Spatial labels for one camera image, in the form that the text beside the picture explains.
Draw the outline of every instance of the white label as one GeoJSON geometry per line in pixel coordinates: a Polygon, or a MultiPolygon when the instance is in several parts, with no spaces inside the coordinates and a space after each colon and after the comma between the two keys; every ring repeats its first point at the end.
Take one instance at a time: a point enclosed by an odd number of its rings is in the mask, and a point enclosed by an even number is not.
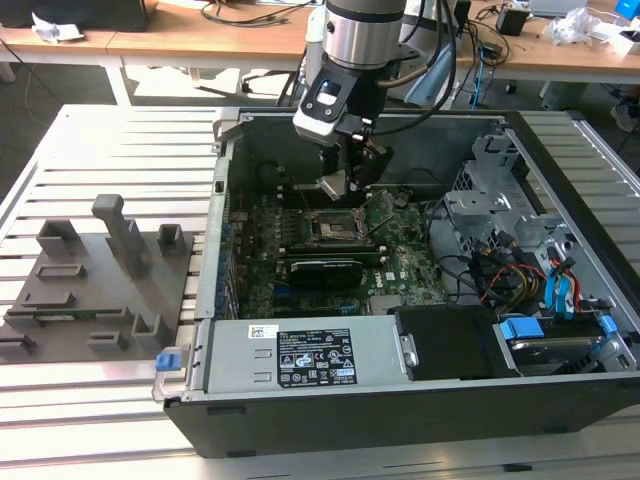
{"type": "Polygon", "coordinates": [[[276,338],[278,325],[249,325],[249,338],[276,338]]]}

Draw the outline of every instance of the black cable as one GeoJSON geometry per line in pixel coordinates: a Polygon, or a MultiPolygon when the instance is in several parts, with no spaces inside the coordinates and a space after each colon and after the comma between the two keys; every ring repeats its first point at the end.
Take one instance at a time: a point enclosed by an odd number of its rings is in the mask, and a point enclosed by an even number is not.
{"type": "MultiPolygon", "coordinates": [[[[472,45],[472,51],[473,51],[473,61],[471,62],[471,65],[469,66],[469,69],[467,70],[467,73],[465,74],[464,79],[460,83],[459,91],[460,92],[464,92],[464,93],[468,93],[468,94],[471,94],[471,95],[475,95],[476,94],[475,90],[467,90],[466,88],[464,88],[464,86],[467,84],[467,80],[469,80],[469,76],[471,75],[471,72],[474,70],[474,68],[475,68],[475,72],[473,73],[473,78],[476,78],[476,76],[478,75],[478,67],[480,65],[480,62],[479,62],[480,57],[478,56],[478,50],[479,50],[479,46],[484,46],[484,43],[478,37],[478,27],[476,27],[475,25],[468,24],[465,27],[464,32],[467,33],[469,35],[469,37],[471,38],[471,45],[472,45]]],[[[493,81],[495,80],[495,69],[496,69],[496,67],[493,66],[490,63],[487,63],[486,60],[484,60],[483,63],[491,68],[491,74],[490,74],[490,77],[489,77],[489,83],[487,83],[487,85],[484,88],[480,89],[480,91],[478,93],[486,93],[486,92],[488,92],[489,89],[491,88],[491,86],[493,85],[493,81]]]]}
{"type": "Polygon", "coordinates": [[[465,93],[475,93],[475,92],[469,92],[468,90],[464,89],[464,86],[467,84],[467,80],[469,80],[469,75],[471,75],[471,71],[473,70],[474,66],[476,68],[475,73],[473,74],[473,77],[475,78],[475,76],[477,75],[478,72],[478,55],[477,55],[477,49],[476,49],[476,41],[475,38],[471,32],[471,30],[469,29],[469,27],[467,26],[464,30],[464,32],[469,34],[469,37],[471,38],[471,48],[473,51],[473,61],[471,62],[471,65],[469,66],[469,69],[467,70],[467,73],[465,74],[462,82],[460,83],[460,88],[458,89],[458,91],[455,94],[455,98],[458,98],[458,95],[460,94],[460,92],[465,92],[465,93]]]}
{"type": "Polygon", "coordinates": [[[287,82],[284,84],[280,95],[278,96],[278,100],[276,101],[276,106],[282,105],[284,98],[287,96],[287,90],[291,86],[293,82],[293,87],[291,87],[291,97],[289,98],[289,106],[293,106],[293,99],[295,98],[296,92],[298,90],[298,82],[300,80],[300,70],[302,69],[302,62],[304,61],[304,57],[307,55],[307,47],[304,47],[304,51],[302,52],[302,56],[300,57],[300,61],[298,62],[298,66],[296,67],[296,71],[293,72],[292,75],[289,75],[287,82]]]}
{"type": "Polygon", "coordinates": [[[409,55],[407,57],[394,58],[389,63],[402,63],[402,62],[406,62],[406,61],[409,61],[409,60],[415,60],[416,58],[420,58],[420,54],[419,53],[414,53],[413,55],[409,55]]]}
{"type": "Polygon", "coordinates": [[[439,176],[437,176],[435,173],[433,173],[433,170],[431,170],[430,168],[413,167],[413,168],[408,168],[406,171],[407,172],[424,172],[428,174],[431,178],[433,178],[436,182],[438,182],[440,185],[446,185],[446,182],[442,180],[439,176]]]}
{"type": "Polygon", "coordinates": [[[293,79],[293,87],[291,88],[291,96],[289,97],[289,106],[293,107],[293,102],[296,99],[296,94],[298,93],[298,88],[300,87],[300,73],[302,70],[302,62],[304,62],[304,58],[307,56],[307,47],[304,47],[304,51],[302,52],[302,56],[300,57],[300,61],[298,62],[298,68],[296,69],[296,76],[293,79]]]}
{"type": "Polygon", "coordinates": [[[284,97],[287,96],[287,90],[289,90],[289,87],[293,83],[293,79],[296,77],[297,74],[298,73],[296,71],[296,72],[291,72],[287,76],[287,81],[284,83],[284,87],[282,87],[282,91],[280,92],[280,95],[278,95],[278,99],[276,100],[276,107],[280,107],[282,105],[282,102],[284,101],[284,97]]]}
{"type": "Polygon", "coordinates": [[[476,20],[485,20],[491,15],[500,15],[506,6],[507,3],[503,2],[502,5],[490,5],[488,7],[481,8],[476,14],[476,20]]]}
{"type": "Polygon", "coordinates": [[[416,19],[416,24],[413,26],[409,34],[402,40],[402,43],[407,43],[418,31],[420,28],[420,20],[422,20],[422,16],[424,15],[424,9],[427,6],[427,0],[420,0],[420,9],[418,10],[418,18],[416,19]]]}
{"type": "Polygon", "coordinates": [[[461,262],[464,262],[464,257],[462,255],[443,255],[442,257],[436,259],[436,263],[439,265],[442,260],[446,260],[447,258],[457,258],[461,262]]]}
{"type": "Polygon", "coordinates": [[[21,58],[16,54],[16,52],[14,52],[14,51],[13,51],[13,49],[12,49],[9,45],[7,45],[7,42],[5,42],[2,38],[0,38],[0,43],[2,43],[2,46],[4,46],[4,48],[6,48],[6,49],[7,49],[7,51],[8,51],[8,52],[9,52],[9,53],[10,53],[10,54],[11,54],[11,55],[16,59],[16,60],[18,60],[18,62],[20,62],[24,68],[26,68],[27,70],[29,70],[29,72],[31,73],[31,75],[33,75],[33,76],[34,76],[34,78],[35,78],[36,80],[38,80],[38,83],[40,83],[40,85],[42,85],[42,87],[43,87],[47,92],[49,92],[49,95],[51,95],[53,98],[55,98],[56,102],[58,102],[58,103],[60,104],[60,106],[64,105],[64,103],[62,103],[62,100],[60,100],[60,99],[58,98],[58,96],[57,96],[55,93],[53,93],[53,91],[52,91],[52,90],[47,86],[47,84],[46,84],[46,83],[44,83],[44,80],[42,80],[42,79],[41,79],[41,78],[36,74],[36,72],[34,72],[34,71],[33,71],[33,69],[32,69],[32,68],[29,68],[29,66],[28,66],[26,63],[24,63],[24,62],[22,61],[22,59],[21,59],[21,58]]]}
{"type": "MultiPolygon", "coordinates": [[[[441,3],[446,3],[447,1],[448,0],[440,0],[441,3]]],[[[453,24],[447,22],[447,28],[452,30],[453,24]]],[[[436,49],[433,51],[433,55],[431,55],[431,58],[427,62],[427,68],[433,67],[438,60],[438,57],[440,56],[440,51],[442,50],[442,30],[442,8],[436,8],[436,35],[438,36],[438,39],[436,43],[436,49]]]]}
{"type": "Polygon", "coordinates": [[[442,197],[440,201],[436,203],[436,205],[433,207],[433,210],[431,211],[431,216],[429,217],[429,222],[427,223],[427,232],[426,232],[427,243],[431,238],[431,225],[433,225],[433,221],[435,220],[436,214],[438,213],[438,210],[440,210],[440,207],[444,207],[444,197],[442,197]]]}
{"type": "Polygon", "coordinates": [[[309,0],[306,3],[301,3],[300,5],[293,5],[286,8],[282,8],[272,13],[260,15],[259,17],[254,17],[247,20],[229,20],[226,18],[222,18],[220,16],[220,13],[222,10],[221,0],[212,0],[200,9],[200,13],[207,20],[220,23],[222,25],[228,25],[231,27],[239,27],[239,28],[269,27],[273,25],[283,25],[287,23],[288,19],[285,18],[286,15],[289,15],[295,10],[299,10],[303,7],[306,7],[308,5],[312,5],[315,3],[317,3],[316,0],[309,0]],[[213,15],[211,15],[209,12],[206,11],[207,8],[211,7],[212,5],[218,6],[215,14],[213,15]]]}
{"type": "MultiPolygon", "coordinates": [[[[444,0],[439,0],[441,8],[444,10],[445,17],[447,19],[448,25],[453,25],[453,16],[451,15],[451,9],[449,8],[449,4],[444,0]]],[[[449,28],[449,40],[451,45],[451,70],[449,72],[449,80],[447,81],[447,86],[445,88],[444,94],[440,97],[440,100],[436,102],[436,104],[431,107],[426,112],[422,113],[419,117],[413,119],[412,121],[395,128],[389,128],[387,130],[378,130],[373,131],[372,135],[382,136],[382,135],[391,135],[393,133],[403,132],[405,130],[409,130],[410,128],[415,127],[416,125],[420,125],[422,122],[430,118],[434,113],[439,111],[442,106],[449,99],[449,95],[451,95],[451,91],[453,90],[453,84],[456,80],[456,34],[453,28],[449,28]]]]}
{"type": "Polygon", "coordinates": [[[482,280],[482,290],[484,291],[484,293],[487,294],[487,296],[489,298],[491,298],[492,300],[495,300],[496,302],[502,303],[504,305],[507,305],[511,308],[516,307],[517,305],[514,304],[511,300],[509,300],[508,298],[503,297],[502,295],[497,294],[490,286],[489,284],[486,282],[486,280],[484,280],[484,278],[481,279],[482,280]]]}
{"type": "Polygon", "coordinates": [[[453,277],[456,280],[459,280],[460,283],[464,283],[473,292],[475,292],[476,295],[480,295],[480,292],[478,292],[478,289],[476,288],[474,283],[470,282],[469,280],[465,280],[464,278],[462,278],[462,275],[464,275],[465,272],[462,272],[462,273],[459,273],[459,274],[455,273],[455,272],[449,270],[447,267],[443,266],[442,264],[438,264],[438,267],[440,268],[440,270],[442,270],[442,273],[446,273],[450,277],[453,277]]]}
{"type": "Polygon", "coordinates": [[[452,303],[458,303],[460,301],[460,297],[463,296],[474,296],[474,297],[478,297],[477,294],[475,293],[468,293],[468,292],[461,292],[460,291],[460,285],[462,284],[462,281],[460,280],[462,275],[469,275],[471,276],[471,271],[470,270],[465,270],[464,272],[460,273],[459,275],[457,275],[456,278],[456,293],[448,293],[447,297],[456,297],[455,300],[449,300],[452,303]]]}

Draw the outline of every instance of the wire bundle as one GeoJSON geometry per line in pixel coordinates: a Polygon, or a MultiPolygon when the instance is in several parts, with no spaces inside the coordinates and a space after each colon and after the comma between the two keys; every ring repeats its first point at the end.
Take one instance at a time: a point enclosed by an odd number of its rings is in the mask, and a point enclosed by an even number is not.
{"type": "Polygon", "coordinates": [[[507,264],[498,271],[495,277],[493,277],[489,283],[489,288],[485,289],[486,292],[482,295],[480,303],[484,304],[490,297],[495,296],[490,293],[493,287],[495,287],[496,283],[503,275],[510,273],[514,273],[519,278],[520,287],[518,292],[511,299],[504,299],[501,296],[499,298],[494,298],[494,300],[502,301],[502,303],[505,304],[499,307],[499,311],[496,310],[498,313],[509,313],[523,301],[534,298],[540,289],[540,280],[546,281],[547,279],[544,273],[531,265],[523,263],[507,264]]]}
{"type": "MultiPolygon", "coordinates": [[[[554,258],[551,260],[551,265],[553,265],[554,268],[558,268],[560,267],[560,260],[554,258]]],[[[575,308],[575,311],[577,313],[582,312],[582,307],[580,307],[580,294],[582,293],[582,287],[580,286],[580,280],[578,280],[578,278],[570,271],[563,271],[562,275],[564,275],[565,277],[567,277],[569,279],[569,281],[571,282],[571,299],[573,301],[573,308],[575,308]]]]}
{"type": "Polygon", "coordinates": [[[500,32],[498,32],[495,28],[481,22],[476,22],[474,20],[467,20],[467,24],[465,25],[463,31],[467,35],[469,35],[469,37],[471,38],[473,61],[471,62],[471,66],[469,67],[469,70],[467,70],[467,73],[464,76],[464,79],[460,87],[460,91],[474,95],[474,105],[472,108],[475,109],[479,101],[478,97],[480,96],[480,94],[486,92],[487,90],[489,90],[489,88],[491,88],[496,68],[502,65],[503,63],[505,63],[508,60],[509,56],[511,55],[511,45],[509,44],[509,41],[506,39],[506,37],[502,35],[500,32]],[[500,39],[505,45],[504,56],[498,59],[490,59],[484,55],[484,42],[480,39],[478,26],[482,26],[490,30],[496,36],[500,37],[500,39]],[[487,86],[483,89],[481,87],[481,84],[484,82],[484,79],[483,79],[484,67],[490,68],[491,72],[489,76],[489,82],[487,86]],[[464,85],[467,83],[467,80],[469,79],[471,72],[473,72],[473,78],[476,79],[475,80],[476,88],[473,91],[465,90],[464,88],[464,85]]]}
{"type": "MultiPolygon", "coordinates": [[[[450,64],[450,68],[449,68],[449,78],[448,78],[447,84],[445,86],[445,91],[441,95],[440,99],[436,102],[436,104],[433,107],[431,107],[429,110],[427,110],[426,112],[422,113],[421,115],[419,115],[418,117],[414,118],[410,122],[407,122],[404,125],[401,125],[399,127],[389,128],[389,129],[386,129],[386,130],[375,129],[373,131],[373,136],[391,135],[391,134],[394,134],[394,133],[399,133],[399,132],[403,132],[405,130],[409,130],[410,128],[413,128],[413,127],[415,127],[417,125],[420,125],[422,122],[424,122],[428,118],[431,118],[431,116],[434,113],[438,112],[444,106],[444,104],[449,99],[449,95],[451,95],[451,92],[453,91],[453,85],[454,85],[455,79],[456,79],[456,51],[457,51],[456,34],[455,34],[454,29],[453,29],[453,14],[451,12],[451,8],[449,7],[449,4],[445,0],[436,0],[436,5],[437,5],[437,9],[439,11],[442,11],[442,13],[444,14],[444,19],[446,20],[447,25],[449,26],[449,28],[447,30],[448,30],[448,33],[449,33],[449,49],[450,49],[449,53],[451,55],[451,64],[450,64]]],[[[427,63],[423,67],[423,69],[414,70],[414,72],[412,72],[412,73],[406,75],[405,77],[403,77],[402,79],[398,79],[398,80],[406,80],[406,83],[408,83],[411,80],[417,78],[415,76],[416,72],[422,72],[420,74],[420,75],[422,75],[422,74],[426,73],[429,68],[430,67],[428,66],[428,63],[427,63]]],[[[378,84],[378,86],[380,86],[381,88],[389,88],[388,86],[385,87],[384,84],[380,85],[380,83],[378,84]]]]}
{"type": "Polygon", "coordinates": [[[222,12],[222,0],[212,0],[207,3],[204,7],[200,9],[200,13],[204,18],[210,20],[215,23],[220,23],[222,25],[228,25],[230,27],[239,27],[239,28],[257,28],[257,27],[271,27],[274,25],[284,25],[288,23],[289,20],[286,18],[290,13],[299,10],[308,5],[312,5],[317,3],[316,0],[310,0],[306,3],[301,3],[300,5],[293,5],[290,7],[282,8],[272,13],[267,13],[265,15],[260,15],[259,17],[249,18],[247,20],[229,20],[227,18],[222,18],[220,15],[222,12]],[[209,7],[217,5],[215,13],[212,15],[207,10],[209,7]]]}

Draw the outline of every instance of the desk leg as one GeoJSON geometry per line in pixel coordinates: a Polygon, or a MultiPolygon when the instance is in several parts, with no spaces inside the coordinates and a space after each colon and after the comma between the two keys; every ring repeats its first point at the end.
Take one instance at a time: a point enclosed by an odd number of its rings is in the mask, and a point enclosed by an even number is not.
{"type": "Polygon", "coordinates": [[[109,77],[109,83],[111,84],[111,90],[116,99],[116,104],[121,107],[130,107],[131,100],[129,99],[127,84],[122,76],[120,67],[105,66],[104,69],[107,71],[107,77],[109,77]]]}
{"type": "Polygon", "coordinates": [[[13,83],[16,81],[16,76],[13,73],[10,63],[0,62],[0,79],[2,79],[4,83],[13,83]]]}
{"type": "Polygon", "coordinates": [[[189,67],[189,76],[191,77],[191,86],[193,88],[200,87],[200,69],[189,67]]]}

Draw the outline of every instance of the warning symbols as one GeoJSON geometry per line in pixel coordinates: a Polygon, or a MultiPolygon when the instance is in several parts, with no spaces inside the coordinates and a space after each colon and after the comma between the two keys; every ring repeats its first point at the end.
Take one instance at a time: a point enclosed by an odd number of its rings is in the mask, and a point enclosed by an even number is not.
{"type": "Polygon", "coordinates": [[[313,367],[313,353],[301,353],[295,356],[296,367],[307,368],[313,367]]]}
{"type": "Polygon", "coordinates": [[[277,338],[281,387],[358,383],[349,329],[278,332],[277,338]]]}
{"type": "Polygon", "coordinates": [[[293,358],[293,355],[280,355],[280,368],[292,368],[293,358]]]}

